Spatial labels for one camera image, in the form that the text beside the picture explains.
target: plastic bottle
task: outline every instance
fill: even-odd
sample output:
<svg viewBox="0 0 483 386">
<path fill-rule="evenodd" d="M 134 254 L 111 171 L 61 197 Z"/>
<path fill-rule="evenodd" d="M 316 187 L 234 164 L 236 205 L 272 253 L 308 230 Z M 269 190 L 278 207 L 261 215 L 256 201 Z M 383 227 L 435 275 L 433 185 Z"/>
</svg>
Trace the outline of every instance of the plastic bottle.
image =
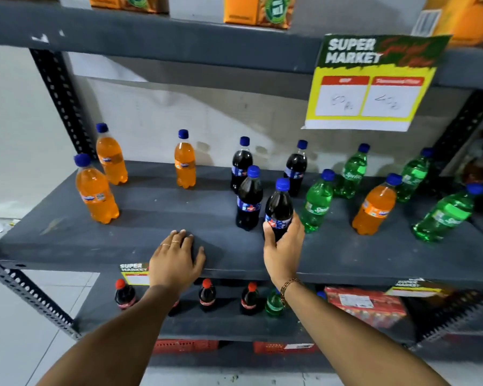
<svg viewBox="0 0 483 386">
<path fill-rule="evenodd" d="M 247 170 L 252 165 L 252 153 L 248 146 L 249 137 L 241 137 L 240 145 L 242 148 L 234 153 L 233 167 L 231 169 L 231 189 L 238 194 L 240 184 L 247 178 Z"/>
<path fill-rule="evenodd" d="M 252 281 L 241 294 L 240 312 L 251 316 L 258 311 L 258 285 Z"/>
<path fill-rule="evenodd" d="M 216 301 L 216 288 L 211 283 L 210 279 L 202 281 L 202 288 L 199 292 L 200 307 L 203 311 L 210 311 L 214 309 Z"/>
<path fill-rule="evenodd" d="M 304 172 L 306 172 L 306 168 L 308 167 L 308 158 L 304 152 L 308 147 L 308 141 L 299 139 L 297 147 L 299 151 L 290 155 L 286 162 L 286 169 L 284 170 L 284 177 L 290 178 L 290 196 L 294 197 L 299 193 Z"/>
<path fill-rule="evenodd" d="M 294 214 L 294 207 L 288 194 L 289 189 L 289 179 L 277 179 L 276 191 L 268 198 L 265 207 L 265 221 L 272 227 L 276 241 L 286 233 Z"/>
<path fill-rule="evenodd" d="M 116 294 L 114 300 L 120 309 L 127 309 L 136 303 L 136 291 L 133 286 L 125 283 L 123 279 L 118 279 L 115 286 Z"/>
<path fill-rule="evenodd" d="M 335 180 L 335 172 L 324 169 L 320 180 L 309 188 L 301 214 L 306 233 L 314 232 L 322 225 L 324 215 L 328 212 L 333 199 L 333 180 Z"/>
<path fill-rule="evenodd" d="M 448 232 L 470 217 L 474 208 L 474 198 L 481 194 L 483 184 L 470 183 L 465 190 L 446 196 L 422 221 L 413 226 L 413 234 L 427 242 L 443 239 Z"/>
<path fill-rule="evenodd" d="M 91 218 L 101 223 L 118 218 L 120 211 L 105 175 L 91 166 L 91 158 L 85 153 L 76 155 L 74 161 L 79 167 L 75 184 Z"/>
<path fill-rule="evenodd" d="M 343 167 L 341 179 L 335 187 L 335 195 L 342 198 L 351 199 L 355 194 L 361 179 L 367 171 L 367 153 L 370 145 L 360 144 L 358 151 L 348 159 Z"/>
<path fill-rule="evenodd" d="M 111 184 L 125 183 L 128 175 L 120 145 L 109 134 L 107 124 L 97 123 L 97 131 L 97 155 L 104 168 L 105 176 Z"/>
<path fill-rule="evenodd" d="M 397 200 L 407 202 L 427 175 L 430 168 L 430 157 L 433 155 L 432 148 L 423 148 L 420 155 L 406 164 L 401 176 L 402 183 L 396 188 Z"/>
<path fill-rule="evenodd" d="M 265 305 L 265 311 L 271 316 L 277 317 L 283 313 L 284 306 L 281 302 L 281 292 L 276 288 L 271 290 L 267 297 L 267 303 Z"/>
<path fill-rule="evenodd" d="M 179 130 L 179 138 L 188 139 L 188 130 Z M 188 142 L 180 142 L 175 147 L 175 171 L 177 185 L 183 188 L 193 187 L 197 181 L 195 172 L 195 151 Z"/>
<path fill-rule="evenodd" d="M 386 181 L 370 191 L 361 205 L 360 211 L 352 221 L 352 227 L 358 234 L 371 236 L 396 204 L 395 187 L 401 183 L 401 177 L 390 173 Z"/>
<path fill-rule="evenodd" d="M 259 180 L 259 167 L 251 165 L 247 169 L 248 176 L 240 185 L 238 192 L 238 213 L 236 225 L 247 231 L 253 229 L 259 222 L 259 211 L 263 199 L 263 186 Z"/>
</svg>

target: shelf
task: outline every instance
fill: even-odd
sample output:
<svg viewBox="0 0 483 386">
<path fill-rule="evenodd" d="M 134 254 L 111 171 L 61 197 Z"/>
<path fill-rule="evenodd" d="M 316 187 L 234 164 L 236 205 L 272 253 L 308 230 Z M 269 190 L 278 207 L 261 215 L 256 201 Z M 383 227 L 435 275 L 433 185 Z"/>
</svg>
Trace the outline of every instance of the shelf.
<svg viewBox="0 0 483 386">
<path fill-rule="evenodd" d="M 197 186 L 175 184 L 172 164 L 127 162 L 129 182 L 112 186 L 120 217 L 108 225 L 91 220 L 70 175 L 0 239 L 6 268 L 67 271 L 119 271 L 122 263 L 146 262 L 172 229 L 195 236 L 206 249 L 203 277 L 268 280 L 261 226 L 245 232 L 235 225 L 236 196 L 230 169 L 197 167 Z M 281 171 L 262 171 L 264 199 Z M 318 174 L 304 176 L 294 198 L 300 210 Z M 434 200 L 398 204 L 374 236 L 350 226 L 367 192 L 379 179 L 366 177 L 352 200 L 333 199 L 320 230 L 306 236 L 299 273 L 308 283 L 392 285 L 397 279 L 442 281 L 458 288 L 483 288 L 483 234 L 468 222 L 435 244 L 410 231 Z"/>
</svg>

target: orange soda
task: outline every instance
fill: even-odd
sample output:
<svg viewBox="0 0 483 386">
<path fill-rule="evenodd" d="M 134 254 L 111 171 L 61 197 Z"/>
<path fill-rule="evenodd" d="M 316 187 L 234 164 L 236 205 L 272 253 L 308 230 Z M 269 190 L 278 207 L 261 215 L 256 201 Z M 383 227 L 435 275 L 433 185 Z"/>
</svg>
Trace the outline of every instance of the orange soda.
<svg viewBox="0 0 483 386">
<path fill-rule="evenodd" d="M 118 218 L 120 212 L 105 175 L 91 166 L 91 158 L 85 153 L 76 155 L 74 160 L 79 167 L 75 184 L 91 218 L 101 223 Z"/>
<path fill-rule="evenodd" d="M 352 227 L 358 234 L 372 236 L 388 213 L 396 205 L 395 187 L 402 182 L 402 177 L 390 173 L 386 181 L 370 191 L 360 207 L 360 211 L 352 221 Z"/>
<path fill-rule="evenodd" d="M 108 125 L 97 123 L 97 155 L 109 182 L 114 185 L 127 181 L 127 169 L 122 149 L 116 139 L 109 134 Z"/>
<path fill-rule="evenodd" d="M 179 130 L 179 138 L 188 139 L 188 130 Z M 175 171 L 177 185 L 183 188 L 193 187 L 197 181 L 195 172 L 195 151 L 188 142 L 180 142 L 175 147 Z"/>
</svg>

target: barcode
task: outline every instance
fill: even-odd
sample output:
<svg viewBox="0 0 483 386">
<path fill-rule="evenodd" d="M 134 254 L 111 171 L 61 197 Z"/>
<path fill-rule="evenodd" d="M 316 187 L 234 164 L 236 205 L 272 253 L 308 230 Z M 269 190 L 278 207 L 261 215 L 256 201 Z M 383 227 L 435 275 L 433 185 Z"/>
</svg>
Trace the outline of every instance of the barcode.
<svg viewBox="0 0 483 386">
<path fill-rule="evenodd" d="M 420 12 L 412 29 L 413 36 L 431 36 L 442 14 L 442 9 L 427 9 Z"/>
</svg>

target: green soda bottle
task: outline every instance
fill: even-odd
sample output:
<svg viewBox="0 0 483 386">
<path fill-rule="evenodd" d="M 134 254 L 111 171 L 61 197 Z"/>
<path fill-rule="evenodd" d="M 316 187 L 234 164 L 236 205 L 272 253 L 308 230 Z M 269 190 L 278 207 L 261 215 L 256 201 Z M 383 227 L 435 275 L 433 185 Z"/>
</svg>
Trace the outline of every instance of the green soda bottle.
<svg viewBox="0 0 483 386">
<path fill-rule="evenodd" d="M 432 148 L 423 148 L 420 155 L 411 160 L 404 167 L 401 176 L 403 182 L 396 187 L 397 200 L 407 202 L 427 175 L 430 168 L 430 157 L 433 155 Z"/>
<path fill-rule="evenodd" d="M 278 317 L 283 313 L 284 306 L 281 302 L 281 292 L 277 288 L 270 291 L 270 294 L 267 297 L 265 310 L 268 314 L 274 317 Z"/>
<path fill-rule="evenodd" d="M 331 169 L 324 169 L 321 179 L 309 188 L 301 214 L 301 222 L 306 233 L 314 232 L 322 225 L 324 215 L 328 212 L 333 199 L 332 181 L 335 180 L 335 176 Z"/>
<path fill-rule="evenodd" d="M 470 217 L 474 198 L 483 194 L 483 184 L 467 184 L 466 189 L 441 199 L 424 219 L 412 227 L 415 237 L 427 241 L 439 241 L 454 227 Z"/>
<path fill-rule="evenodd" d="M 367 153 L 370 145 L 362 143 L 355 155 L 348 159 L 343 167 L 341 179 L 336 185 L 335 195 L 351 199 L 356 194 L 361 179 L 367 171 Z"/>
</svg>

